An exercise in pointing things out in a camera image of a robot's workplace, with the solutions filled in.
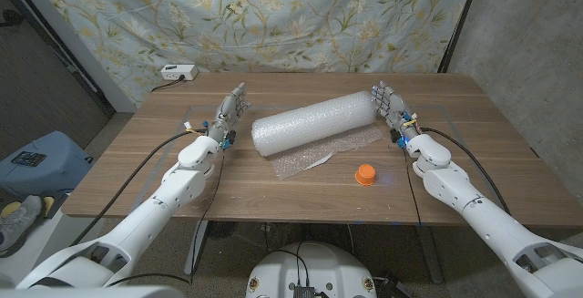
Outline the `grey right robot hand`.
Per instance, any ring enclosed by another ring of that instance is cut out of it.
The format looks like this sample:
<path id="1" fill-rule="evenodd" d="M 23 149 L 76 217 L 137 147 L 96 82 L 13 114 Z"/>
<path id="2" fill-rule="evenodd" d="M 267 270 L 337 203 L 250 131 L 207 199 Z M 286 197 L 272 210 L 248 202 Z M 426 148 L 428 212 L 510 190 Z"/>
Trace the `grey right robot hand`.
<path id="1" fill-rule="evenodd" d="M 373 101 L 378 114 L 390 129 L 391 141 L 404 149 L 407 143 L 420 134 L 416 115 L 391 87 L 383 81 L 372 88 Z"/>

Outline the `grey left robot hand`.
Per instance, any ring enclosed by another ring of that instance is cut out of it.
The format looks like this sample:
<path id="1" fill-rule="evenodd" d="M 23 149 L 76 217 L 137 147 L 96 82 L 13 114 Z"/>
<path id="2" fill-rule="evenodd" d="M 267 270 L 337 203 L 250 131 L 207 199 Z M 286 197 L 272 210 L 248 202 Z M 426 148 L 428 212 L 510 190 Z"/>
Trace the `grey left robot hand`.
<path id="1" fill-rule="evenodd" d="M 207 135 L 215 139 L 222 149 L 234 144 L 238 121 L 250 106 L 246 94 L 246 83 L 241 82 L 222 100 L 208 126 Z"/>

